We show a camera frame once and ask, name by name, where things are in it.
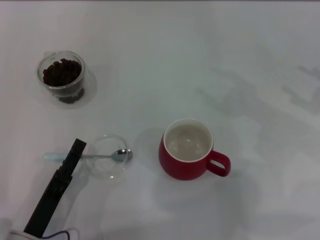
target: empty glass bowl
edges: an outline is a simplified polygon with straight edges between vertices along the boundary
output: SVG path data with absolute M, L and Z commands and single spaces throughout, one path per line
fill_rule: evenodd
M 81 65 L 80 75 L 71 83 L 64 86 L 50 86 L 44 83 L 43 71 L 47 69 L 54 62 L 60 62 L 61 59 L 74 60 Z M 39 83 L 48 90 L 53 96 L 57 97 L 59 101 L 66 104 L 73 104 L 78 101 L 85 92 L 83 88 L 85 81 L 86 65 L 83 59 L 72 51 L 58 51 L 52 52 L 49 56 L 44 57 L 37 69 L 37 77 Z
M 89 145 L 87 155 L 109 155 L 118 150 L 128 149 L 126 141 L 114 134 L 104 135 L 97 138 L 93 144 Z M 121 175 L 130 160 L 129 154 L 123 157 L 123 161 L 115 161 L 112 158 L 83 159 L 84 169 L 92 176 L 101 180 L 111 180 Z

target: white table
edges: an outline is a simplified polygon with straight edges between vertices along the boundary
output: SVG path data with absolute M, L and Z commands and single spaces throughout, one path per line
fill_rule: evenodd
M 79 166 L 46 235 L 318 239 L 319 22 L 315 2 L 0 2 L 0 216 L 24 229 L 59 167 L 44 152 L 114 133 L 134 152 L 123 177 Z M 39 98 L 36 66 L 54 50 L 93 72 L 86 105 Z M 158 144 L 181 117 L 209 126 L 228 177 L 164 173 Z

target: metal spoon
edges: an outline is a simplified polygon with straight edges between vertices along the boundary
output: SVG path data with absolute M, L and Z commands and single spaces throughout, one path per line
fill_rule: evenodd
M 82 155 L 81 159 L 88 159 L 88 160 L 94 160 L 94 159 L 112 159 L 117 163 L 122 163 L 128 154 L 128 160 L 132 159 L 133 154 L 130 149 L 119 149 L 118 151 L 115 151 L 112 153 L 112 155 Z M 55 152 L 47 152 L 43 155 L 43 158 L 45 160 L 51 161 L 51 162 L 57 162 L 62 163 L 63 160 L 66 159 L 68 154 L 66 153 L 55 153 Z

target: black cable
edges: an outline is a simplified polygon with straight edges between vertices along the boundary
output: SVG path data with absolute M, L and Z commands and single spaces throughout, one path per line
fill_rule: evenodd
M 57 235 L 59 235 L 59 234 L 66 234 L 67 240 L 70 240 L 70 233 L 69 233 L 67 230 L 58 231 L 58 232 L 56 232 L 56 233 L 54 233 L 54 234 L 52 234 L 52 235 L 43 236 L 43 237 L 41 237 L 41 238 L 42 238 L 42 239 L 51 239 L 51 238 L 53 238 L 53 237 L 55 237 L 55 236 L 57 236 Z

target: red mug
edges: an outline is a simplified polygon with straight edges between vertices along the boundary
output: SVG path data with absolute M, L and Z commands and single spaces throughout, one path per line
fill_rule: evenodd
M 159 161 L 164 171 L 178 180 L 196 179 L 206 170 L 225 177 L 231 169 L 230 159 L 214 151 L 213 146 L 212 134 L 202 122 L 181 118 L 165 130 L 159 146 Z

